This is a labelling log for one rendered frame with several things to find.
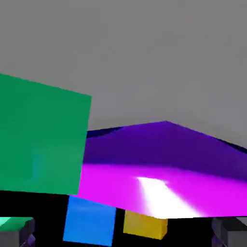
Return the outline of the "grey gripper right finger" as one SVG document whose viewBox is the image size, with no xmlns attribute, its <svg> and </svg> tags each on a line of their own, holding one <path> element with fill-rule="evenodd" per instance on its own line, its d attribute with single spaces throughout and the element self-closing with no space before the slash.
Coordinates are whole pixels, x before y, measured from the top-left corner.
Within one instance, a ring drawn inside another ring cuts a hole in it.
<svg viewBox="0 0 247 247">
<path fill-rule="evenodd" d="M 247 247 L 247 225 L 236 217 L 214 217 L 211 247 Z"/>
</svg>

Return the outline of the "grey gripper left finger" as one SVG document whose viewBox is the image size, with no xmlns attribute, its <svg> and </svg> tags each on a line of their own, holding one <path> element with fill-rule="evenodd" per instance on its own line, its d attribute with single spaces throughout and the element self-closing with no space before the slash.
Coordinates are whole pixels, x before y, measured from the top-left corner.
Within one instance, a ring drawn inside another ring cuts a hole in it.
<svg viewBox="0 0 247 247">
<path fill-rule="evenodd" d="M 31 217 L 0 217 L 0 247 L 35 247 L 34 231 Z"/>
</svg>

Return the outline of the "small blue cube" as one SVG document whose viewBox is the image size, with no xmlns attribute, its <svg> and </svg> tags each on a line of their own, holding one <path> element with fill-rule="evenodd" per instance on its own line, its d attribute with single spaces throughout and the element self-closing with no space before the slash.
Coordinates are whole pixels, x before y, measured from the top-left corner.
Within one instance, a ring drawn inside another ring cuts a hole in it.
<svg viewBox="0 0 247 247">
<path fill-rule="evenodd" d="M 115 207 L 70 196 L 63 240 L 110 247 L 115 216 Z"/>
</svg>

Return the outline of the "small yellow cube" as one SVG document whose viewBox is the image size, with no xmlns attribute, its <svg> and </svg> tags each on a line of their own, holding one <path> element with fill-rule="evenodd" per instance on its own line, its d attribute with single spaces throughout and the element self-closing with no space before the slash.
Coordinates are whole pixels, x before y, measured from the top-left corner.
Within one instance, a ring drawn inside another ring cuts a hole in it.
<svg viewBox="0 0 247 247">
<path fill-rule="evenodd" d="M 161 240 L 167 233 L 168 219 L 135 213 L 126 210 L 123 233 Z"/>
</svg>

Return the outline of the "large green box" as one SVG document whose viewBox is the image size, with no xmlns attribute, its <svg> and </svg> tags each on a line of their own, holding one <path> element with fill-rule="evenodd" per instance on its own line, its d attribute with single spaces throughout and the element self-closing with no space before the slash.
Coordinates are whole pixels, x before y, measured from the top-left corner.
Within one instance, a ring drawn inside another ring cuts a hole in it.
<svg viewBox="0 0 247 247">
<path fill-rule="evenodd" d="M 0 190 L 77 194 L 91 100 L 0 74 Z"/>
</svg>

